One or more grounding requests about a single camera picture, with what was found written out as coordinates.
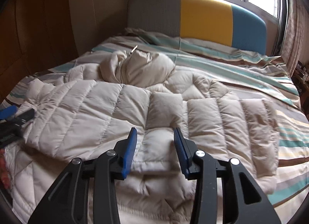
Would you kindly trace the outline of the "wooden side table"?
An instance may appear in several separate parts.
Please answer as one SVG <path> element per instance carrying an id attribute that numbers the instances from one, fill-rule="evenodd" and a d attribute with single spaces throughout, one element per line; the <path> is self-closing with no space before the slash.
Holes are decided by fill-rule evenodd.
<path id="1" fill-rule="evenodd" d="M 308 69 L 300 61 L 297 62 L 292 81 L 299 93 L 302 111 L 308 118 Z"/>

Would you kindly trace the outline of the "brown wooden wardrobe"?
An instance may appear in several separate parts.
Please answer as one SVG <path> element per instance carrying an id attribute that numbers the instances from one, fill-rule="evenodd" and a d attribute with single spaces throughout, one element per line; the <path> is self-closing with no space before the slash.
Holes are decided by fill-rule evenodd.
<path id="1" fill-rule="evenodd" d="M 78 56 L 69 0 L 1 0 L 1 99 L 24 77 Z"/>

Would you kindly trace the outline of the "right beige curtain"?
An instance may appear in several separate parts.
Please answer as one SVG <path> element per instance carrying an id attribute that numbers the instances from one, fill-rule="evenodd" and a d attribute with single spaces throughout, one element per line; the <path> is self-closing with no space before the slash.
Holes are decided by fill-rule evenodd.
<path id="1" fill-rule="evenodd" d="M 308 11 L 302 0 L 288 0 L 288 22 L 281 56 L 289 75 L 298 62 L 308 64 Z"/>

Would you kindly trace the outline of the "beige puffer down jacket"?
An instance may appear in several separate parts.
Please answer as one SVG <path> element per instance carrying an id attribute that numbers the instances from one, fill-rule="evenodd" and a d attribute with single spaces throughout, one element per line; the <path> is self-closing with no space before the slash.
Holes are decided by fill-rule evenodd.
<path id="1" fill-rule="evenodd" d="M 128 177 L 116 184 L 121 223 L 188 223 L 195 182 L 180 171 L 173 129 L 218 160 L 238 158 L 266 194 L 274 192 L 279 130 L 271 101 L 241 99 L 200 70 L 165 54 L 102 54 L 54 84 L 29 84 L 19 112 L 35 118 L 5 149 L 13 212 L 27 223 L 75 157 L 91 160 L 137 129 Z"/>

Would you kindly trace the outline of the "striped bed duvet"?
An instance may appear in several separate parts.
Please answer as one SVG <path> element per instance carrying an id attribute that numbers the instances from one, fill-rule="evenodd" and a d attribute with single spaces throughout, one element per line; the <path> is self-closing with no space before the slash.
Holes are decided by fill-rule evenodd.
<path id="1" fill-rule="evenodd" d="M 100 63 L 102 54 L 115 51 L 124 51 L 128 56 L 137 51 L 162 53 L 179 67 L 204 72 L 241 99 L 264 98 L 271 101 L 278 124 L 279 148 L 277 183 L 274 192 L 267 196 L 282 223 L 293 217 L 308 193 L 308 119 L 301 111 L 299 94 L 280 56 L 242 51 L 195 38 L 173 38 L 161 33 L 127 29 L 122 35 L 108 38 L 81 57 L 53 68 L 45 76 L 23 80 L 18 84 L 23 91 L 17 99 L 19 109 L 33 80 L 54 84 L 74 67 Z M 3 159 L 5 182 L 11 196 L 5 151 Z"/>

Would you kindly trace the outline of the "grey yellow blue headboard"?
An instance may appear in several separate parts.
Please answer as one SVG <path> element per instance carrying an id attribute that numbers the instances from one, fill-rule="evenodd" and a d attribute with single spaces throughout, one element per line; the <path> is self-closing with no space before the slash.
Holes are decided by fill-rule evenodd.
<path id="1" fill-rule="evenodd" d="M 127 25 L 265 54 L 267 28 L 251 11 L 223 0 L 130 0 Z"/>

